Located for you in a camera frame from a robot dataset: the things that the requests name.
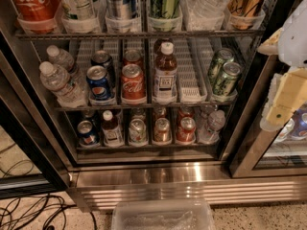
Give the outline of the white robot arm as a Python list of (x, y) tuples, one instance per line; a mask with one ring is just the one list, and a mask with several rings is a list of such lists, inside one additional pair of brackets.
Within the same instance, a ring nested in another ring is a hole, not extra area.
[(290, 67), (285, 74), (273, 75), (260, 121), (263, 130), (276, 131), (307, 102), (307, 0), (298, 5), (257, 51), (276, 55)]

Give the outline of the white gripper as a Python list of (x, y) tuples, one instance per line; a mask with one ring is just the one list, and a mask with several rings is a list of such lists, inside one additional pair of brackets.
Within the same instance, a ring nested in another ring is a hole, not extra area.
[[(281, 32), (281, 28), (276, 30), (258, 46), (257, 52), (266, 56), (278, 55), (278, 41)], [(284, 126), (294, 112), (307, 101), (307, 69), (291, 67), (283, 75), (275, 74), (268, 98), (266, 121), (275, 127)]]

